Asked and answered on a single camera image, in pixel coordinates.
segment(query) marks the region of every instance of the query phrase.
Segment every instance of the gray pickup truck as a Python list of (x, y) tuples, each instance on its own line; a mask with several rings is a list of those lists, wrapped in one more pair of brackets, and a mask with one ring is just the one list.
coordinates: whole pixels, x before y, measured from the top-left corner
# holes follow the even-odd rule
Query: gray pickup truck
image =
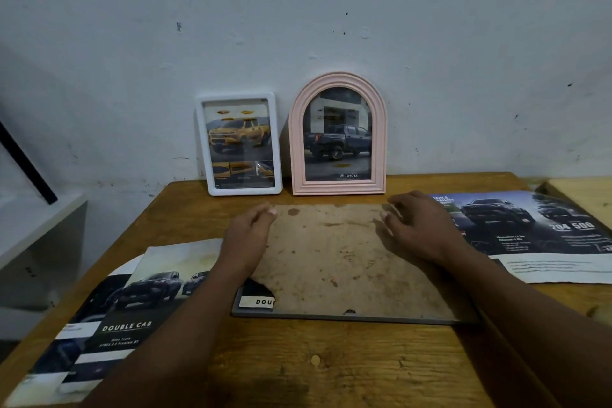
[(362, 127), (329, 126), (326, 133), (305, 133), (304, 149), (310, 150), (316, 160), (322, 160), (325, 155), (332, 160), (342, 160), (345, 153), (371, 153), (372, 135)]

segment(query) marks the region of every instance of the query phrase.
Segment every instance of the photo of yellow pickup truck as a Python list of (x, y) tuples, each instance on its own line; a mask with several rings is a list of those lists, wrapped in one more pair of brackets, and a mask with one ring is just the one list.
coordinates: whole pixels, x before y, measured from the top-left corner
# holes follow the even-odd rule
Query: photo of yellow pickup truck
[(208, 143), (217, 153), (225, 149), (242, 150), (246, 146), (266, 147), (270, 142), (270, 124), (261, 118), (223, 118), (214, 129), (209, 130)]

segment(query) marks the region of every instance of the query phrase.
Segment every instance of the white picture frame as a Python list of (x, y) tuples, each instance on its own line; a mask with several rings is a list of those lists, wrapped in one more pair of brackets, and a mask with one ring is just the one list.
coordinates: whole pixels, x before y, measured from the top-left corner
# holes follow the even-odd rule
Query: white picture frame
[[(250, 101), (252, 101), (253, 104), (252, 106), (247, 107), (245, 103), (248, 103)], [(231, 120), (234, 120), (232, 122), (242, 120), (245, 122), (245, 126), (247, 125), (246, 123), (249, 121), (250, 125), (253, 126), (254, 124), (257, 124), (257, 112), (253, 112), (252, 110), (236, 110), (241, 110), (241, 108), (244, 107), (256, 109), (257, 106), (260, 106), (258, 104), (262, 104), (264, 102), (267, 104), (267, 111), (269, 117), (268, 136), (266, 136), (266, 126), (265, 124), (263, 124), (260, 129), (261, 132), (258, 136), (240, 136), (240, 133), (236, 131), (232, 133), (234, 134), (234, 136), (223, 137), (223, 141), (221, 141), (221, 143), (214, 144), (215, 141), (220, 141), (219, 139), (213, 139), (214, 137), (229, 135), (221, 134), (219, 129), (210, 129), (211, 126), (216, 126), (216, 124), (214, 123), (216, 123), (217, 121), (225, 121), (226, 124), (224, 124), (227, 126), (229, 124), (229, 121)], [(198, 129), (200, 130), (200, 141), (202, 144), (202, 155), (204, 158), (204, 170), (206, 172), (206, 184), (208, 186), (208, 191), (210, 195), (216, 196), (280, 194), (280, 192), (283, 190), (283, 179), (280, 166), (279, 126), (277, 120), (275, 95), (271, 92), (255, 94), (246, 93), (236, 95), (205, 95), (198, 96), (195, 99), (195, 104), (196, 116), (198, 118)], [(220, 116), (227, 115), (227, 118), (217, 118), (217, 120), (211, 121), (212, 113), (224, 113), (224, 115)], [(254, 113), (254, 116), (251, 117), (250, 115), (241, 115), (240, 113)], [(262, 147), (265, 147), (265, 149), (256, 151), (256, 148), (261, 149)], [(272, 157), (272, 165), (269, 165), (268, 158), (270, 155), (270, 150)], [(265, 160), (256, 159), (259, 157), (265, 158)], [(226, 174), (223, 172), (223, 169), (225, 168), (225, 160), (227, 160), (228, 179), (225, 179)], [(216, 179), (214, 165), (217, 169), (221, 168), (220, 171), (222, 174), (222, 176), (219, 176), (219, 172), (217, 172)], [(229, 180), (230, 178), (234, 178), (234, 176), (236, 176), (236, 178), (239, 177), (237, 174), (234, 174), (234, 168), (239, 167), (239, 165), (242, 165), (242, 168), (237, 170), (237, 173), (239, 171), (252, 171), (252, 174), (250, 175), (244, 175), (245, 173), (243, 173), (243, 175), (240, 176), (243, 178), (242, 181), (244, 182), (244, 184), (247, 185), (245, 187), (234, 187), (236, 185), (239, 186), (240, 184), (233, 182), (235, 181), (235, 179)], [(269, 177), (270, 174), (267, 171), (270, 166), (272, 166), (273, 168), (273, 186), (250, 186), (258, 184), (258, 177), (260, 176), (260, 170), (262, 168), (266, 169), (267, 173), (267, 180), (265, 181), (265, 184), (270, 184), (272, 178)]]

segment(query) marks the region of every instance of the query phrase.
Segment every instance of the car brochure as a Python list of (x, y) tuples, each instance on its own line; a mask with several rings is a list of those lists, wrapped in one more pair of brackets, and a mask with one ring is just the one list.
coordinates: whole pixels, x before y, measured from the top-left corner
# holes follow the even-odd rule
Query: car brochure
[(524, 282), (612, 284), (612, 236), (570, 202), (529, 191), (432, 197), (472, 247)]
[(222, 239), (149, 247), (109, 274), (6, 400), (7, 407), (81, 402), (206, 279)]

